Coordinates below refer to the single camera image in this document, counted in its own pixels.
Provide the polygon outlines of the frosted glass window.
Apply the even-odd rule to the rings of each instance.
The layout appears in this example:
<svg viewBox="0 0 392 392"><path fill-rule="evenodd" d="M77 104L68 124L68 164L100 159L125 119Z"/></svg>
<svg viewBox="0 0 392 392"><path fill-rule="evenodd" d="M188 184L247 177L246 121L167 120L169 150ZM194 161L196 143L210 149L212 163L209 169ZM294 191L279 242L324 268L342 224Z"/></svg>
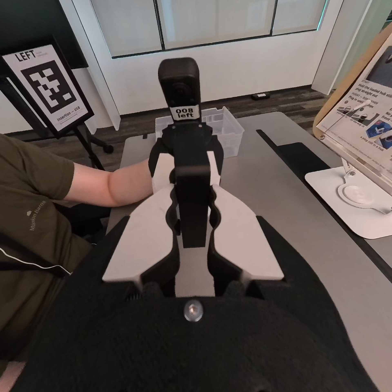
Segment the frosted glass window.
<svg viewBox="0 0 392 392"><path fill-rule="evenodd" d="M321 0L93 0L112 58L317 30Z"/></svg>

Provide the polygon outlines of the black framed marker sign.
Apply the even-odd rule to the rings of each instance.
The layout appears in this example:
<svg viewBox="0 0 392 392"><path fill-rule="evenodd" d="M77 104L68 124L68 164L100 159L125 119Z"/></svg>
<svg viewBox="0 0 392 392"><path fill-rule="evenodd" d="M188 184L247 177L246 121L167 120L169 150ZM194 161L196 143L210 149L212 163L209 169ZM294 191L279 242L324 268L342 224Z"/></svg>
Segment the black framed marker sign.
<svg viewBox="0 0 392 392"><path fill-rule="evenodd" d="M21 94L56 138L74 133L86 150L93 168L105 170L91 144L113 153L114 147L97 139L86 126L94 116L81 86L54 37L1 49L1 65L10 87Z"/></svg>

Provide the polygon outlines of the wooden instruction board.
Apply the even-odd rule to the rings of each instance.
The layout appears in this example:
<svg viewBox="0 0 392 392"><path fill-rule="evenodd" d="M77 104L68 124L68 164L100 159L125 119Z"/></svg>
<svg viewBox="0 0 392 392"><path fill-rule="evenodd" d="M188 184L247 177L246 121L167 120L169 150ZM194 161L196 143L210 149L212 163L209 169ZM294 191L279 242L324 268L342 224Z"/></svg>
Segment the wooden instruction board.
<svg viewBox="0 0 392 392"><path fill-rule="evenodd" d="M313 135L391 194L391 23L316 115Z"/></svg>

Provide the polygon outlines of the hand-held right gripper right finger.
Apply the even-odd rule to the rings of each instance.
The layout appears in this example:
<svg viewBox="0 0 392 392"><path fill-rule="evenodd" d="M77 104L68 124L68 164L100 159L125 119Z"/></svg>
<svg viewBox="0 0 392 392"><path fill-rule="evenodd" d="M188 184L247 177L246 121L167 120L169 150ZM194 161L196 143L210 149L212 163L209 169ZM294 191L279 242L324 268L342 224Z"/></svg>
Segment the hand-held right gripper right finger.
<svg viewBox="0 0 392 392"><path fill-rule="evenodd" d="M245 289L253 281L282 281L283 271L256 214L218 185L211 192L208 271L215 296L222 296L232 281Z"/></svg>

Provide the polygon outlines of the clear plastic bin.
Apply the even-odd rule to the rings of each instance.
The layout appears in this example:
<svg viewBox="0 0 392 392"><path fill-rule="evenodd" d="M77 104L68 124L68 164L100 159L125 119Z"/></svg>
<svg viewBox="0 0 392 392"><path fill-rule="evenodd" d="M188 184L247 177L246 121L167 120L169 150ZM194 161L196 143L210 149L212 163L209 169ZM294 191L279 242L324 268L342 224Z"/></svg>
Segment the clear plastic bin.
<svg viewBox="0 0 392 392"><path fill-rule="evenodd" d="M201 110L200 105L175 107L172 114L155 119L155 135L171 141L174 136L190 145L207 147L213 136L223 149L223 157L238 155L244 129L226 107Z"/></svg>

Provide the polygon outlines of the person's olive shirt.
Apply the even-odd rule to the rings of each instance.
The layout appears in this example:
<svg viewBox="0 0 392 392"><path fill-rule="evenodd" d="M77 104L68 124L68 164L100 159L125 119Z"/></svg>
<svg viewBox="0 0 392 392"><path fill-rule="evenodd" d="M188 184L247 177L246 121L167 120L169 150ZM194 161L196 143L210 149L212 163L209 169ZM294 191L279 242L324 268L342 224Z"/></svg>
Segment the person's olive shirt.
<svg viewBox="0 0 392 392"><path fill-rule="evenodd" d="M92 246L74 235L71 224L56 208L70 190L73 162L6 135L0 141L1 234L53 265L73 272ZM5 253L33 263L26 253L1 244L1 264L18 270L1 271L1 371L9 361L27 359L27 346L55 297L63 279L51 270L31 270Z"/></svg>

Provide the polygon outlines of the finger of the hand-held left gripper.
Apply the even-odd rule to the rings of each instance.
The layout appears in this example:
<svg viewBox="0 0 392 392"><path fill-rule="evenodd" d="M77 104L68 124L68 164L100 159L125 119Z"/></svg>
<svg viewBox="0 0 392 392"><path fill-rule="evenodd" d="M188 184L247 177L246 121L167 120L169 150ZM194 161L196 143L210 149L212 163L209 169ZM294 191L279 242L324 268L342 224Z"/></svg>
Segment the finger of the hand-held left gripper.
<svg viewBox="0 0 392 392"><path fill-rule="evenodd" d="M210 165L210 186L220 186L221 176L218 172L218 166L213 151L207 151Z"/></svg>
<svg viewBox="0 0 392 392"><path fill-rule="evenodd" d="M174 168L174 157L169 153L160 153L152 176L153 194L171 184L170 174Z"/></svg>

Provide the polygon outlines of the large black wall screen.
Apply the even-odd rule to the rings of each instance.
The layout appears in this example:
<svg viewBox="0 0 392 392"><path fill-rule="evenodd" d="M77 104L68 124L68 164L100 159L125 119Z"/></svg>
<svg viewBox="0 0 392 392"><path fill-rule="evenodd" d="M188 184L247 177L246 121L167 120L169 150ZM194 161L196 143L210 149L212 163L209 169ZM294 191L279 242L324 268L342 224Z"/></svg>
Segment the large black wall screen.
<svg viewBox="0 0 392 392"><path fill-rule="evenodd" d="M87 68L86 59L71 25L57 0L2 0L0 47L18 48L24 43L54 37L71 69Z"/></svg>

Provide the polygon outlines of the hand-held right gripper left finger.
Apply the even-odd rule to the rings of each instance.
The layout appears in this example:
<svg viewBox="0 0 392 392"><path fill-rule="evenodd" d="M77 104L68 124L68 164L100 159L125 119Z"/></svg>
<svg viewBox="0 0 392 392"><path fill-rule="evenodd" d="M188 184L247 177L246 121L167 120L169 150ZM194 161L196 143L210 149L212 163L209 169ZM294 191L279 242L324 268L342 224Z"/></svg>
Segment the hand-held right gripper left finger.
<svg viewBox="0 0 392 392"><path fill-rule="evenodd" d="M133 282L139 290L155 282L164 296L175 297L179 271L176 207L174 185L168 185L130 214L102 276L104 282Z"/></svg>

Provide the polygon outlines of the black USB hub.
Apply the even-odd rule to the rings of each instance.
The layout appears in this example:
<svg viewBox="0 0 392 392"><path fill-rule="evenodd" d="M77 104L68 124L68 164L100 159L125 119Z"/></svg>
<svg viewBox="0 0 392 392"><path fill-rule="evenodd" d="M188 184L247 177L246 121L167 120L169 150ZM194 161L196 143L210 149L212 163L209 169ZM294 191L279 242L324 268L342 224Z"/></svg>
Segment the black USB hub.
<svg viewBox="0 0 392 392"><path fill-rule="evenodd" d="M204 248L210 199L210 165L175 168L183 248Z"/></svg>

